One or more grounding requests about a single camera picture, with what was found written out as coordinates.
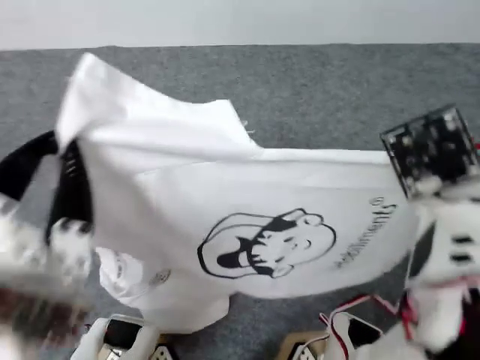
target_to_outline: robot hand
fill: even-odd
[[[114,316],[110,319],[97,319],[88,333],[82,337],[79,346],[70,360],[98,360],[98,354],[102,349],[110,353],[111,347],[108,344],[105,345],[104,339],[105,334],[112,331],[112,329],[109,329],[109,324],[112,320],[122,321],[124,324],[140,324],[143,322],[141,319],[133,319],[125,316]],[[119,350],[121,351],[121,354],[119,354],[117,359],[149,360],[155,352],[160,335],[161,332],[158,328],[153,325],[143,324],[137,332],[136,338],[132,341],[133,345],[128,350]],[[116,334],[109,334],[109,336],[115,337]]]
[[[328,323],[325,360],[473,360],[480,356],[480,203],[416,202],[424,231],[412,253],[399,308],[385,335],[345,310]]]

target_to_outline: gray carpet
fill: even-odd
[[[0,52],[0,156],[54,125],[81,52]],[[108,47],[93,53],[175,98],[231,99],[262,146],[381,149],[380,131],[451,102],[480,134],[480,45]],[[53,167],[42,169],[25,207],[39,224],[55,185]],[[355,289],[297,299],[238,295],[226,319],[175,346],[184,360],[273,359],[286,333],[322,328],[319,311],[329,312],[358,292],[393,300],[402,277],[399,267]],[[87,290],[96,302],[93,317],[134,314],[99,287],[96,274]],[[391,324],[383,313],[376,320]],[[68,352],[45,359],[68,359]]]

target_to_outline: black plastic part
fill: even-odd
[[[350,319],[350,325],[348,328],[348,336],[352,341],[352,345],[355,349],[362,347],[363,345],[373,344],[380,339],[382,333],[371,326],[360,322],[357,319]]]
[[[380,135],[408,198],[416,184],[436,176],[442,185],[456,183],[478,167],[467,125],[455,106],[434,110]]]
[[[141,328],[138,324],[112,319],[106,327],[103,343],[116,349],[129,350]]]
[[[58,151],[55,133],[49,131],[11,152],[0,161],[0,193],[20,201],[42,159]],[[47,244],[53,224],[62,218],[86,222],[82,230],[93,226],[92,195],[77,141],[67,147],[60,160],[60,179],[45,231]]]
[[[61,170],[55,191],[45,239],[50,243],[52,226],[62,218],[84,221],[82,230],[93,226],[92,195],[89,178],[77,142],[73,141],[61,156]]]
[[[58,150],[55,134],[49,131],[11,152],[0,162],[0,193],[20,201],[42,159]]]
[[[415,249],[413,250],[412,265],[410,266],[409,280],[417,276],[427,263],[428,258],[434,246],[435,223],[432,224],[427,231],[417,241]]]

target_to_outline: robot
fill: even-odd
[[[328,340],[323,359],[477,359],[480,166],[465,122],[447,106],[386,131],[381,139],[421,219],[404,295],[397,306],[366,295],[321,315],[327,326],[322,339]],[[44,234],[17,220],[15,205],[14,199],[0,197],[0,320],[11,335],[30,344],[76,341],[89,311],[80,297],[92,262],[88,221],[54,217],[47,244]],[[347,312],[369,299],[399,318],[386,334]],[[18,341],[12,346],[21,353]],[[176,358],[160,329],[126,316],[97,319],[71,359],[98,360],[102,351],[104,360]],[[311,357],[302,350],[297,359]]]

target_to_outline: white plastic part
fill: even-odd
[[[173,360],[173,357],[166,346],[159,346],[151,356],[150,360]]]
[[[136,336],[135,343],[131,349],[120,357],[121,360],[143,360],[148,359],[155,351],[160,330],[155,326],[143,326]]]
[[[109,321],[110,319],[97,319],[90,330],[83,335],[70,360],[98,360],[98,353],[104,345],[104,335]]]
[[[88,333],[80,340],[79,346],[70,360],[98,360],[98,353],[104,345],[105,331],[111,320],[120,320],[142,326],[133,346],[121,354],[120,360],[149,360],[151,358],[161,334],[160,329],[153,325],[146,325],[142,319],[116,314],[109,319],[97,319]]]
[[[86,281],[92,265],[91,234],[83,232],[82,221],[69,220],[62,226],[61,219],[52,227],[50,234],[53,264],[67,283]]]

